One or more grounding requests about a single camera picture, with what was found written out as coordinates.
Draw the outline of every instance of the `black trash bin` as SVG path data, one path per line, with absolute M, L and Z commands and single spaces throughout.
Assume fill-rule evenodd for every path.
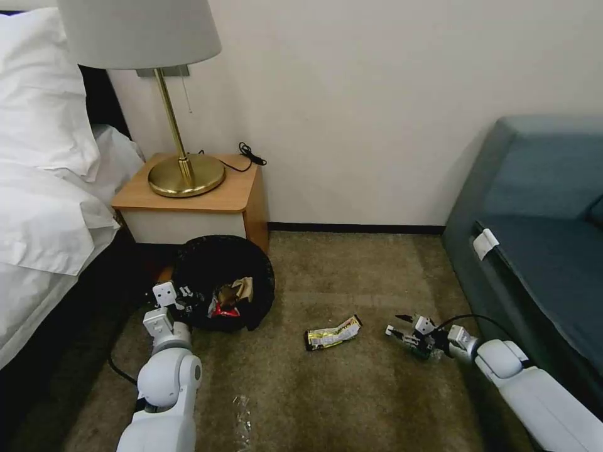
M 240 317 L 208 318 L 214 291 L 233 281 L 253 278 L 253 301 Z M 206 235 L 189 240 L 178 252 L 172 280 L 186 306 L 178 320 L 204 330 L 249 331 L 258 327 L 274 301 L 274 271 L 268 256 L 253 242 L 235 235 Z

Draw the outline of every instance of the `lamp pull chain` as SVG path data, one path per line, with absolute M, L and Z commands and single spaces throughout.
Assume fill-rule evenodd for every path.
M 190 99 L 188 98 L 187 85 L 184 82 L 184 76 L 182 75 L 182 67 L 178 66 L 178 72 L 180 72 L 180 80 L 182 80 L 182 89 L 184 90 L 184 97 L 187 98 L 188 112 L 192 113 L 193 109 L 190 107 Z

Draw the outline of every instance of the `white pillow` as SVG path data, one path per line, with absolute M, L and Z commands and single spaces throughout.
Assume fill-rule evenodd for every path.
M 90 193 L 49 171 L 6 162 L 0 217 L 0 262 L 74 276 L 94 251 L 90 230 L 119 228 Z
M 0 161 L 94 181 L 99 159 L 58 9 L 0 14 Z

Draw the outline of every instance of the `black baseboard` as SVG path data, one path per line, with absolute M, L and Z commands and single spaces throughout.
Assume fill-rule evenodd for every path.
M 444 226 L 429 225 L 356 225 L 322 223 L 268 223 L 268 230 L 291 232 L 364 232 L 367 234 L 421 234 L 441 235 Z

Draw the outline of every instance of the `nightstand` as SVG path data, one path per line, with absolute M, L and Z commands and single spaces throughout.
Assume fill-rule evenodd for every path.
M 183 244 L 202 235 L 246 237 L 268 251 L 266 202 L 261 167 L 252 164 L 244 173 L 226 168 L 226 179 L 216 189 L 193 198 L 165 198 L 151 191 L 151 168 L 169 154 L 156 154 L 113 198 L 138 243 Z M 217 155 L 245 168 L 249 160 L 239 154 Z

